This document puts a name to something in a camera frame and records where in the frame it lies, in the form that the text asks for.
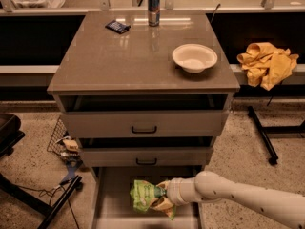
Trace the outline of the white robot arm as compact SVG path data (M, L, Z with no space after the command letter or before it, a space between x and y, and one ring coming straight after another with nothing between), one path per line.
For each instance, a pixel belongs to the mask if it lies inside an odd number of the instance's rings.
M210 171L192 178L173 178L164 185L165 197L155 201L153 209L227 199L290 229L305 229L305 197L301 194L233 182Z

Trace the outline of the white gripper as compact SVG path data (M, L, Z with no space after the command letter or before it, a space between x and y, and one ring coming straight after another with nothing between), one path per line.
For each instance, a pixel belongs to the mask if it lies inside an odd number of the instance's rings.
M154 201L151 208L155 211L169 212L176 206L182 206L188 204L180 192L180 188L184 182L183 178L173 178L172 180L162 181L157 184L157 187L167 190L167 196L162 196Z

